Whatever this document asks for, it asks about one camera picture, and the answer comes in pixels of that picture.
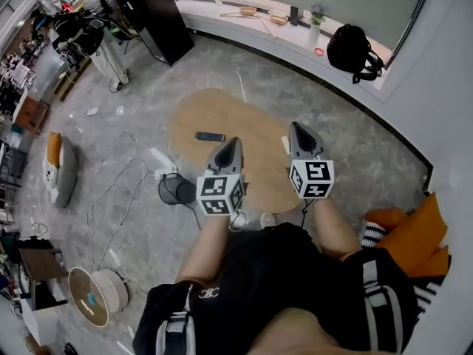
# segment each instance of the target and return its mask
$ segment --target marble floor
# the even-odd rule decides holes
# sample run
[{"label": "marble floor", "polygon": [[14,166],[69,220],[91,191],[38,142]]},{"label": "marble floor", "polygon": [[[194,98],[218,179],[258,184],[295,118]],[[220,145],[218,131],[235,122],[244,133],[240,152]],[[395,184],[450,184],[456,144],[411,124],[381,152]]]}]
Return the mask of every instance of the marble floor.
[{"label": "marble floor", "polygon": [[[88,211],[127,162],[142,156],[143,144],[169,152],[186,177],[195,179],[201,173],[173,152],[167,137],[169,119],[180,100],[201,88],[221,88],[241,99],[244,90],[249,104],[284,122],[301,121],[318,131],[336,165],[332,196],[357,232],[363,214],[371,208],[414,209],[421,202],[426,168],[373,119],[279,64],[209,38],[197,36],[195,41],[196,47],[172,68],[155,61],[142,44],[131,44],[125,56],[131,82],[119,93],[110,93],[109,82],[92,66],[64,103],[52,105],[47,125],[30,150],[15,219],[23,234],[31,233],[31,217],[47,225],[50,230],[44,237],[50,237],[62,249],[67,268],[91,268],[87,229],[92,235],[97,268],[143,176],[143,164],[133,161],[115,187],[98,201],[95,225],[87,225]],[[86,115],[92,107],[99,108],[100,116]],[[41,179],[50,130],[69,137],[78,155],[78,181],[65,209],[50,205]],[[146,176],[137,187],[129,215],[112,238],[110,248],[120,264],[107,252],[101,265],[112,267],[143,291],[172,283],[198,234],[192,212],[182,206],[165,205],[153,184],[153,178]],[[244,206],[244,211],[248,212],[247,227],[257,229],[258,212],[250,206]],[[203,216],[197,213],[202,221]],[[297,210],[283,214],[279,220],[300,223],[301,215]],[[131,348],[131,340],[126,338],[128,326],[136,329],[145,298],[134,283],[128,283],[128,287],[129,305],[104,329],[86,322],[72,304],[58,308],[61,324],[58,344],[53,346],[55,353],[61,354],[65,342],[80,348],[81,354],[119,354],[117,340]],[[65,284],[64,292],[68,294]]]}]

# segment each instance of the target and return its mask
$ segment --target white cube marker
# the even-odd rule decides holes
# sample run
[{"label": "white cube marker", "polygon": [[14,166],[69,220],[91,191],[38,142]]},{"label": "white cube marker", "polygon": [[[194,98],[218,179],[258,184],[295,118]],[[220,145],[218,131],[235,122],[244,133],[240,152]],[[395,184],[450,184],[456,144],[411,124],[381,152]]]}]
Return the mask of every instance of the white cube marker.
[{"label": "white cube marker", "polygon": [[208,216],[232,215],[238,209],[244,194],[241,174],[197,178],[197,201]]},{"label": "white cube marker", "polygon": [[333,160],[293,160],[289,178],[301,199],[327,198],[335,183]]}]

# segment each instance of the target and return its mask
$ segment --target orange pillow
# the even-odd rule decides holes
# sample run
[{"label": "orange pillow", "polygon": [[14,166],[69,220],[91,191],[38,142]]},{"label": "orange pillow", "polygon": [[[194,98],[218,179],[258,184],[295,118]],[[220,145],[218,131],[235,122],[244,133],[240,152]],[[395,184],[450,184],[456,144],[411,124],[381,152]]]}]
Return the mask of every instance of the orange pillow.
[{"label": "orange pillow", "polygon": [[438,249],[432,256],[407,273],[409,277],[445,276],[449,272],[449,247]]},{"label": "orange pillow", "polygon": [[389,251],[398,266],[409,273],[429,259],[445,237],[446,230],[434,193],[376,247]]},{"label": "orange pillow", "polygon": [[47,135],[47,162],[59,169],[59,152],[61,152],[61,134],[50,132]]},{"label": "orange pillow", "polygon": [[394,230],[407,218],[407,214],[401,208],[373,209],[364,216],[369,222],[377,223],[387,231]]}]

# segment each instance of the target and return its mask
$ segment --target black cabinet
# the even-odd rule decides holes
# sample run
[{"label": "black cabinet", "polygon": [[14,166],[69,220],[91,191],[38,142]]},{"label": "black cabinet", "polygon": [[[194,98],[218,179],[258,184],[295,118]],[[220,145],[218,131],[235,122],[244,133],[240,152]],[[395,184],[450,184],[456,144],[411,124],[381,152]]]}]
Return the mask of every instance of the black cabinet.
[{"label": "black cabinet", "polygon": [[170,66],[193,46],[174,0],[117,0],[149,52]]}]

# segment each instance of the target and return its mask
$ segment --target black bag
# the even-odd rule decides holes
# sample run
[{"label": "black bag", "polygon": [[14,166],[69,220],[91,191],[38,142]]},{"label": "black bag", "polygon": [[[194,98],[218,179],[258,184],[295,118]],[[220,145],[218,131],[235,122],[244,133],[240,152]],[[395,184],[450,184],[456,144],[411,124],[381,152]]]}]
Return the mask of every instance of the black bag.
[{"label": "black bag", "polygon": [[327,57],[332,66],[353,74],[353,84],[359,83],[361,79],[375,80],[383,72],[384,63],[371,50],[364,31],[350,24],[338,28],[330,39]]}]

